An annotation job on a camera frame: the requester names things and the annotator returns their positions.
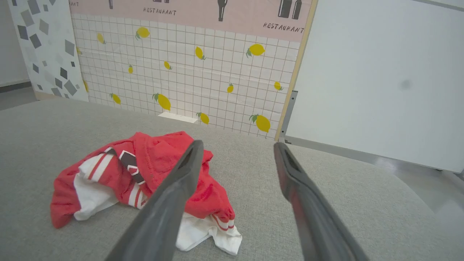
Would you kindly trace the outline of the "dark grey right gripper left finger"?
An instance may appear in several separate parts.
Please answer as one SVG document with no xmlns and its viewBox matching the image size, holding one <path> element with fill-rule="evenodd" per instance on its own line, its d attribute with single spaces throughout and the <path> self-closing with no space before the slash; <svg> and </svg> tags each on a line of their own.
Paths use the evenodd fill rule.
<svg viewBox="0 0 464 261">
<path fill-rule="evenodd" d="M 134 218 L 106 260 L 172 259 L 186 203 L 197 188 L 203 153 L 203 142 L 194 140 Z"/>
</svg>

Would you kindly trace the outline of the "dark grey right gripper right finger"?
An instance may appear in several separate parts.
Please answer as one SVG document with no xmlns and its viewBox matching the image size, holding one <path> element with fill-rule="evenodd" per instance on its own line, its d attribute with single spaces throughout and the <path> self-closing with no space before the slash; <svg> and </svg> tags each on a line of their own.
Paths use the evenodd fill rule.
<svg viewBox="0 0 464 261">
<path fill-rule="evenodd" d="M 289 147 L 274 144 L 283 196 L 291 204 L 306 261 L 367 261 L 368 256 Z"/>
</svg>

